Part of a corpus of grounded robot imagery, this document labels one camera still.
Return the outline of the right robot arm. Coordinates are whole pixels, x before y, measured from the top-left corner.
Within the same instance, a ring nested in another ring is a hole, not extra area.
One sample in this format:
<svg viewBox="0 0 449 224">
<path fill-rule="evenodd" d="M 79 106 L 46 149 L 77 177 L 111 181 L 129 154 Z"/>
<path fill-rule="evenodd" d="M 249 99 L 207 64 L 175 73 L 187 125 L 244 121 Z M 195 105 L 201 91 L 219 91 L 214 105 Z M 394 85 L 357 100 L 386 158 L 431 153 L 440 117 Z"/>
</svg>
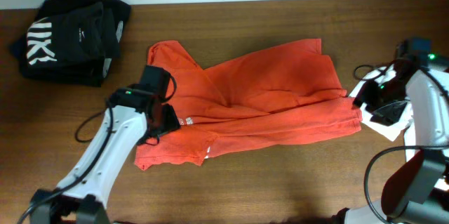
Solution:
<svg viewBox="0 0 449 224">
<path fill-rule="evenodd" d="M 366 206 L 342 209 L 330 223 L 448 223 L 448 58 L 431 41 L 412 37 L 397 47 L 385 67 L 373 67 L 351 92 L 362 122 L 404 143 L 378 152 L 363 177 Z M 406 162 L 370 198 L 368 181 L 375 162 L 403 151 Z"/>
</svg>

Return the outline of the red orange t-shirt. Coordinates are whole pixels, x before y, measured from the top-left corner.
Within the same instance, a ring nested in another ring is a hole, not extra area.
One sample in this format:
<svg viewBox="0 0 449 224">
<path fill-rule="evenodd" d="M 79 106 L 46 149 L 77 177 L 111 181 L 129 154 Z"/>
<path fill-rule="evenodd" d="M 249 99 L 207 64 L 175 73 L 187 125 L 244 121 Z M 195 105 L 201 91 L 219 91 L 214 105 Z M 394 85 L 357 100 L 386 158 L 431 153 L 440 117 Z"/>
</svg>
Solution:
<svg viewBox="0 0 449 224">
<path fill-rule="evenodd" d="M 149 48 L 170 72 L 180 129 L 137 148 L 135 165 L 193 163 L 274 145 L 306 145 L 358 132 L 361 111 L 320 39 L 301 39 L 202 68 L 178 41 Z"/>
</svg>

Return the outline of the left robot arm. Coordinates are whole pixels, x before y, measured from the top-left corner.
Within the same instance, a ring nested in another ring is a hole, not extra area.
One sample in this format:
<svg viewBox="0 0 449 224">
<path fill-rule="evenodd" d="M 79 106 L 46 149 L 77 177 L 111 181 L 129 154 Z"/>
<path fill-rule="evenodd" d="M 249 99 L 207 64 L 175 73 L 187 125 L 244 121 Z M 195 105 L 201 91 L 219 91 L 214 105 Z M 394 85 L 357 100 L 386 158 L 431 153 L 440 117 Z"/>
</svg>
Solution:
<svg viewBox="0 0 449 224">
<path fill-rule="evenodd" d="M 109 223 L 107 202 L 114 182 L 135 146 L 160 143 L 180 129 L 167 93 L 175 78 L 165 69 L 146 66 L 136 84 L 118 88 L 105 101 L 102 123 L 74 168 L 54 190 L 37 190 L 19 222 Z"/>
</svg>

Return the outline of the white printed t-shirt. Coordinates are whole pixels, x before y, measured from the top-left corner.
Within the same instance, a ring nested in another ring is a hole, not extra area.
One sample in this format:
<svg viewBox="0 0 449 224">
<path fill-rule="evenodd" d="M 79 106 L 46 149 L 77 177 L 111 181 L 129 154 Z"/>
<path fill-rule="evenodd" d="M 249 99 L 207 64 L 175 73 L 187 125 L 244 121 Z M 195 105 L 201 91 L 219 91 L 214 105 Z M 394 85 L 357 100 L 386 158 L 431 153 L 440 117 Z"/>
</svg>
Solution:
<svg viewBox="0 0 449 224">
<path fill-rule="evenodd" d="M 373 79 L 376 86 L 383 88 L 383 84 L 396 76 L 393 66 L 379 67 L 367 73 L 356 87 L 349 94 L 355 98 L 358 94 L 362 94 L 362 86 L 366 83 L 366 79 Z M 388 101 L 386 105 L 380 105 L 373 112 L 368 111 L 368 105 L 362 102 L 362 123 L 371 129 L 377 131 L 390 141 L 395 141 L 402 130 L 405 130 L 405 145 L 415 145 L 415 125 L 413 121 L 413 109 L 408 98 L 399 98 L 399 100 Z"/>
</svg>

